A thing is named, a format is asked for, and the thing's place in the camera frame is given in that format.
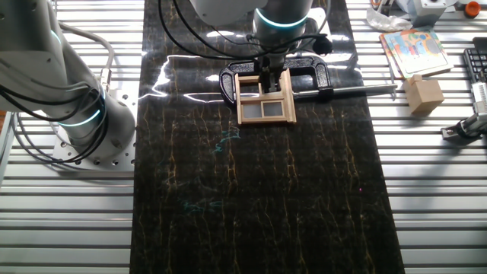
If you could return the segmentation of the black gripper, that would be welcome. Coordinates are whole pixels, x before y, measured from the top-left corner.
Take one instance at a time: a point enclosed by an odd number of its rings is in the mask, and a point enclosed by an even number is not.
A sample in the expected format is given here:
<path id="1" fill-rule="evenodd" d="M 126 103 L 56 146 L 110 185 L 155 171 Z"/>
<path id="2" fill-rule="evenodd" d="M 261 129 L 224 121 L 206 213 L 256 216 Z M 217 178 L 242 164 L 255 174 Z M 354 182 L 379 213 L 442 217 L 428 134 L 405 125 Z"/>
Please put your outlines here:
<path id="1" fill-rule="evenodd" d="M 277 92 L 279 90 L 278 76 L 282 73 L 285 63 L 284 56 L 260 56 L 257 59 L 258 73 L 263 83 L 265 94 Z"/>

